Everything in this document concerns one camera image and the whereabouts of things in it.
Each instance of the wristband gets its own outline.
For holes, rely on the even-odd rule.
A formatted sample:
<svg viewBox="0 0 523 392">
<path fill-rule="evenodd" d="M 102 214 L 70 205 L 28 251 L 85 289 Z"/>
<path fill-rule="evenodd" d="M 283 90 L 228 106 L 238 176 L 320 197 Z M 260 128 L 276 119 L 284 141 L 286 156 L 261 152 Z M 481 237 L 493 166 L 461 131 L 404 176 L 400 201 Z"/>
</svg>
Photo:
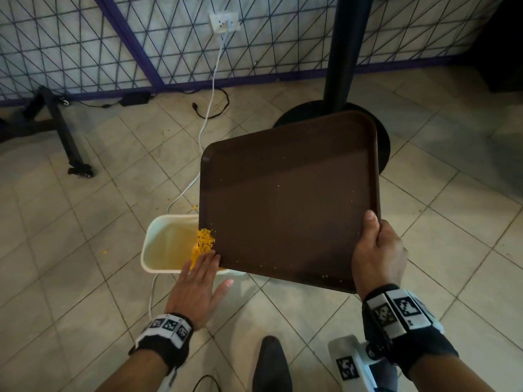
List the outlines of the wristband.
<svg viewBox="0 0 523 392">
<path fill-rule="evenodd" d="M 168 367 L 169 374 L 178 369 L 189 356 L 189 341 L 193 336 L 193 323 L 180 314 L 157 316 L 136 339 L 129 355 L 147 349 L 156 352 Z"/>
<path fill-rule="evenodd" d="M 397 364 L 407 378 L 410 368 L 425 354 L 458 356 L 443 335 L 441 323 L 414 293 L 397 285 L 370 292 L 362 312 L 367 341 Z"/>
</svg>

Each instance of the tile floor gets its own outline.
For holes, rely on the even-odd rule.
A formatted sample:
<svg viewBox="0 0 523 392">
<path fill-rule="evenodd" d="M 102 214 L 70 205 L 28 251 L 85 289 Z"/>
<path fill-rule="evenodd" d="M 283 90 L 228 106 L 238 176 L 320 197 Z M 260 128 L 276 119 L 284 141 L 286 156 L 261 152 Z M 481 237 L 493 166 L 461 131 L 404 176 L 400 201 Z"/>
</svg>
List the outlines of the tile floor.
<svg viewBox="0 0 523 392">
<path fill-rule="evenodd" d="M 231 106 L 209 121 L 204 146 L 270 128 L 289 108 L 321 98 L 323 83 L 228 89 Z M 90 180 L 67 175 L 56 134 L 0 146 L 1 391 L 93 391 L 126 359 L 147 323 L 144 231 L 198 173 L 202 120 L 191 103 L 208 99 L 208 92 L 161 94 L 131 108 L 64 109 L 97 171 Z M 390 133 L 381 203 L 410 251 L 405 287 L 494 389 L 521 392 L 521 96 L 488 93 L 469 69 L 431 68 L 356 76 L 349 100 Z M 213 111 L 222 105 L 218 93 Z M 198 202 L 195 184 L 171 210 L 194 213 Z M 174 282 L 158 278 L 154 314 Z M 192 390 L 207 373 L 222 390 L 250 390 L 260 340 L 272 334 L 295 390 L 337 391 L 327 342 L 349 333 L 363 338 L 356 296 L 237 277 L 193 337 L 173 390 Z M 400 385 L 414 390 L 404 377 Z"/>
</svg>

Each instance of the wire mesh panel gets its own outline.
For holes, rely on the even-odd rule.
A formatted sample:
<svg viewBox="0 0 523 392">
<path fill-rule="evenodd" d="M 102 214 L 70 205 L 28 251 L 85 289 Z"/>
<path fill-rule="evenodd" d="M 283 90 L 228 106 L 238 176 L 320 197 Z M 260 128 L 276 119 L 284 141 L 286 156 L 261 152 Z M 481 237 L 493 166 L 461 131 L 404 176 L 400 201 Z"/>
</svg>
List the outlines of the wire mesh panel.
<svg viewBox="0 0 523 392">
<path fill-rule="evenodd" d="M 149 86 L 94 0 L 0 5 L 0 100 Z"/>
<path fill-rule="evenodd" d="M 207 80 L 209 12 L 237 11 L 218 78 L 326 68 L 336 0 L 114 0 L 166 84 Z M 359 64 L 466 51 L 501 0 L 374 0 Z"/>
</svg>

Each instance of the white cable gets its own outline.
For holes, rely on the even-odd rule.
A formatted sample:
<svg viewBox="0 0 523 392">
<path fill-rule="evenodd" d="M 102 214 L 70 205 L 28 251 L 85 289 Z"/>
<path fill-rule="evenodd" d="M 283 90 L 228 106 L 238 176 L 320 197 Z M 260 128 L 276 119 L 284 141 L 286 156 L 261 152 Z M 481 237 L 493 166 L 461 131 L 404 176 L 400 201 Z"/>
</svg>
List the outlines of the white cable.
<svg viewBox="0 0 523 392">
<path fill-rule="evenodd" d="M 222 38 L 222 42 L 220 44 L 220 50 L 218 51 L 218 58 L 216 59 L 216 66 L 214 66 L 214 72 L 212 73 L 212 93 L 211 93 L 211 100 L 209 100 L 209 105 L 207 106 L 207 114 L 205 115 L 205 120 L 203 121 L 203 125 L 200 129 L 200 133 L 198 134 L 198 145 L 200 146 L 200 154 L 203 154 L 203 147 L 201 145 L 201 134 L 203 133 L 203 130 L 205 129 L 206 125 L 207 125 L 207 120 L 209 119 L 209 113 L 211 111 L 211 105 L 212 105 L 212 101 L 214 99 L 214 79 L 216 78 L 216 71 L 218 70 L 218 64 L 220 63 L 220 57 L 222 56 L 222 51 L 223 51 L 223 47 L 226 43 L 226 40 L 227 40 L 227 33 L 225 34 L 225 36 L 223 36 Z M 171 202 L 168 206 L 167 206 L 167 210 L 165 211 L 166 214 L 169 214 L 169 209 L 171 208 L 171 206 L 173 205 L 173 203 L 175 203 L 176 201 L 178 201 L 186 192 L 187 190 L 189 190 L 194 183 L 196 183 L 196 180 L 198 180 L 200 178 L 200 173 L 198 173 L 198 176 L 196 176 L 194 178 L 194 180 L 187 186 L 187 188 L 185 190 L 183 190 L 179 196 L 177 196 L 173 202 Z M 149 296 L 149 320 L 153 320 L 153 315 L 152 315 L 152 306 L 153 306 L 153 293 L 154 293 L 154 283 L 156 282 L 156 278 L 158 277 L 159 274 L 156 274 L 154 275 L 154 278 L 153 278 L 153 283 L 151 284 L 151 296 Z"/>
</svg>

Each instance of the hand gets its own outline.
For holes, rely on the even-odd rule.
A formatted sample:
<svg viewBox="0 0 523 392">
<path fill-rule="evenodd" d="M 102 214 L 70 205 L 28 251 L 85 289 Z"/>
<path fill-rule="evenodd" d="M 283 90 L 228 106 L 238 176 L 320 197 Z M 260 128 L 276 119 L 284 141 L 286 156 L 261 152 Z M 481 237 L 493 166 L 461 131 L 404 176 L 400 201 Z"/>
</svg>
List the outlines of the hand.
<svg viewBox="0 0 523 392">
<path fill-rule="evenodd" d="M 187 316 L 195 331 L 205 326 L 233 283 L 232 279 L 227 279 L 212 293 L 219 263 L 220 256 L 214 250 L 200 255 L 190 272 L 191 262 L 187 261 L 167 300 L 165 313 Z"/>
<path fill-rule="evenodd" d="M 352 254 L 352 276 L 362 300 L 374 289 L 393 283 L 400 286 L 409 252 L 386 220 L 378 223 L 368 210 L 363 219 L 361 239 Z"/>
</svg>

